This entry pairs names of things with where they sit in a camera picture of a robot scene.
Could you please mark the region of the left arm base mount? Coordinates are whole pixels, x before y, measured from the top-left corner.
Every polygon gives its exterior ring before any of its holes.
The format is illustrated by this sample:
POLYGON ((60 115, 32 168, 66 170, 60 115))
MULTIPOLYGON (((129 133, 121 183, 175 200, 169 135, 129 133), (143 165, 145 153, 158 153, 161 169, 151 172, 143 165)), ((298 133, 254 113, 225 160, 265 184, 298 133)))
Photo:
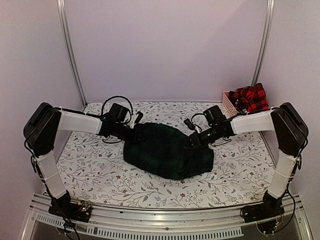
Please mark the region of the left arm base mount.
POLYGON ((91 218, 92 205, 83 200, 77 203, 68 198, 52 199, 48 212, 69 220, 88 223, 91 218))

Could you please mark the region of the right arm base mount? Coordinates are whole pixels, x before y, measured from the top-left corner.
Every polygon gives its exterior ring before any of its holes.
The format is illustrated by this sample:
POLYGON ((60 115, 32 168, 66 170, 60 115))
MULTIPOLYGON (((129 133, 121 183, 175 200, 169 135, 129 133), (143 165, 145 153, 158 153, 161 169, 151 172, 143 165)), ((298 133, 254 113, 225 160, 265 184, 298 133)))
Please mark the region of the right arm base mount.
POLYGON ((260 204, 246 205, 240 210, 245 223, 262 221, 257 224, 257 229, 264 235, 276 232, 284 213, 282 201, 273 197, 264 198, 260 204))

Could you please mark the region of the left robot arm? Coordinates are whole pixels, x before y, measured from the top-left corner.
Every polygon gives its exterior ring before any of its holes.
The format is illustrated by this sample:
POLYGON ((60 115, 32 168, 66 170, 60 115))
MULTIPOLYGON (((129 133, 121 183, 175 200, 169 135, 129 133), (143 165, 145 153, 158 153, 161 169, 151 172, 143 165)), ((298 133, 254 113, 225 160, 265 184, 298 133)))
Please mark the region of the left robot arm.
POLYGON ((110 110, 100 114, 91 114, 63 107, 53 107, 42 102, 23 128, 24 146, 31 153, 34 171, 38 173, 49 196, 58 199, 55 209, 63 216, 74 213, 74 205, 63 198, 68 191, 60 177, 54 145, 59 131, 82 132, 103 137, 116 137, 125 142, 143 140, 138 124, 143 118, 142 112, 133 113, 113 103, 110 110))

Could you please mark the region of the dark green plaid skirt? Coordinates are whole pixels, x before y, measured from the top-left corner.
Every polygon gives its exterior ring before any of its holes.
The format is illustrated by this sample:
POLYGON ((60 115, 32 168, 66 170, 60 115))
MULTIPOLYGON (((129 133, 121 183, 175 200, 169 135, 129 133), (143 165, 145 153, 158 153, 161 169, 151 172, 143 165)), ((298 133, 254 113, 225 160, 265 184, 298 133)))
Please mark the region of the dark green plaid skirt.
POLYGON ((145 172, 169 180, 184 180, 213 170, 214 151, 207 147, 187 149, 187 135, 162 123, 142 123, 144 140, 126 141, 123 160, 145 172))

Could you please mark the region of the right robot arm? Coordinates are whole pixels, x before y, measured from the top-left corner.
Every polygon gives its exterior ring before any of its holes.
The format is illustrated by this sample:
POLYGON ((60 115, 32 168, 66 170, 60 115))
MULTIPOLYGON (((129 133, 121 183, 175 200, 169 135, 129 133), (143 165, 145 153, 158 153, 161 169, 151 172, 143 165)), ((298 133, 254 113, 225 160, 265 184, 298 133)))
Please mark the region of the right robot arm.
POLYGON ((199 149, 216 140, 250 132, 274 132, 278 144, 278 160, 275 172, 265 193, 270 197, 259 206, 262 218, 269 218, 278 210, 278 200, 283 197, 295 172, 301 169, 302 151, 308 145, 309 129, 293 105, 285 102, 278 107, 254 113, 240 113, 230 118, 215 105, 202 113, 209 128, 196 130, 186 119, 184 123, 193 131, 184 144, 187 149, 199 149))

